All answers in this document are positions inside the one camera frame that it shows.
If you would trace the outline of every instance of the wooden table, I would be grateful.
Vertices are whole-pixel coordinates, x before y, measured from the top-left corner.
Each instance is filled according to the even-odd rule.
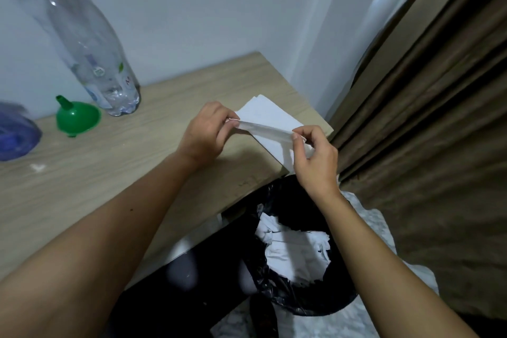
[[[239,110],[263,94],[304,124],[331,127],[260,53],[141,89],[130,115],[103,114],[98,127],[77,138],[56,130],[55,118],[37,121],[39,145],[27,156],[0,162],[0,278],[23,260],[173,152],[189,121],[207,101]],[[171,211],[190,232],[285,170],[252,136],[235,134],[217,161],[194,174]],[[145,260],[175,242],[163,222]]]

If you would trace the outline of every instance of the brown curtain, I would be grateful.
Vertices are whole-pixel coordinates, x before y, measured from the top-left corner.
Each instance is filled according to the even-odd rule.
[[[455,310],[507,319],[507,0],[450,0],[333,139]]]

